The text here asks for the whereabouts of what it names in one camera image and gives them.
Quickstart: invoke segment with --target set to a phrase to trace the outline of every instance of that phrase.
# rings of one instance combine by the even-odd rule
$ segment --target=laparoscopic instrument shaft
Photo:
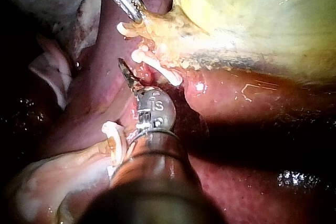
[[[111,180],[111,189],[87,209],[80,224],[224,223],[204,195],[186,149],[170,131],[140,133]]]

